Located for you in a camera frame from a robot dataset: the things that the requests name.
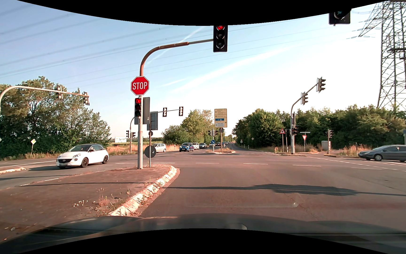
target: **car hood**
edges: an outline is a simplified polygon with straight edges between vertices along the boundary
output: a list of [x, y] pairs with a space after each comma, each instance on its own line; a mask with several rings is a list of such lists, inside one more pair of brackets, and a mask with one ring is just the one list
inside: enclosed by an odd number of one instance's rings
[[86, 154], [86, 153], [87, 153], [87, 152], [84, 152], [84, 151], [79, 151], [79, 152], [66, 152], [66, 153], [61, 154], [59, 159], [72, 158], [72, 157], [73, 157], [74, 155], [76, 155], [76, 154], [84, 155], [84, 154]]

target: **car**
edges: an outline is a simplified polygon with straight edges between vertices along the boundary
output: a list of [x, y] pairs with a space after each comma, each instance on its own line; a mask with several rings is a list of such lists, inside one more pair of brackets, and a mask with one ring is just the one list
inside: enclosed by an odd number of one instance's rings
[[153, 144], [153, 146], [156, 148], [156, 153], [166, 152], [166, 144], [158, 143], [158, 144]]
[[89, 164], [106, 164], [109, 154], [103, 145], [82, 144], [72, 147], [70, 150], [59, 155], [56, 159], [56, 166], [65, 169], [67, 166], [87, 167]]
[[190, 151], [194, 151], [194, 145], [192, 143], [183, 143], [180, 146], [180, 152], [190, 152]]
[[387, 145], [374, 148], [370, 151], [358, 153], [358, 157], [370, 160], [381, 161], [382, 159], [406, 161], [406, 145]]

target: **yellow direction sign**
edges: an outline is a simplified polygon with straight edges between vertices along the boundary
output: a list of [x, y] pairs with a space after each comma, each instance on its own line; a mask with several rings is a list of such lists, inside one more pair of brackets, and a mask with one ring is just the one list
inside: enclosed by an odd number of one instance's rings
[[228, 128], [226, 108], [214, 109], [214, 125], [217, 128]]

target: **blue car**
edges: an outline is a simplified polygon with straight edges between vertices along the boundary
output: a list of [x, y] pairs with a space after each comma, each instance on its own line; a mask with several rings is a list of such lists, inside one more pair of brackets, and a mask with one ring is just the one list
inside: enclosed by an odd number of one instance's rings
[[180, 152], [194, 151], [194, 145], [192, 143], [183, 143], [180, 147]]

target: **round road sign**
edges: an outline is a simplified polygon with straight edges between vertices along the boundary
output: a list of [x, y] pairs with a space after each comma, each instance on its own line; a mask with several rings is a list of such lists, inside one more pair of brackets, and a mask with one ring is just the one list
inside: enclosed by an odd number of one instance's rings
[[153, 146], [146, 147], [144, 154], [147, 158], [153, 158], [156, 155], [156, 147]]
[[135, 95], [144, 95], [150, 89], [150, 82], [145, 77], [136, 77], [131, 82], [131, 91]]

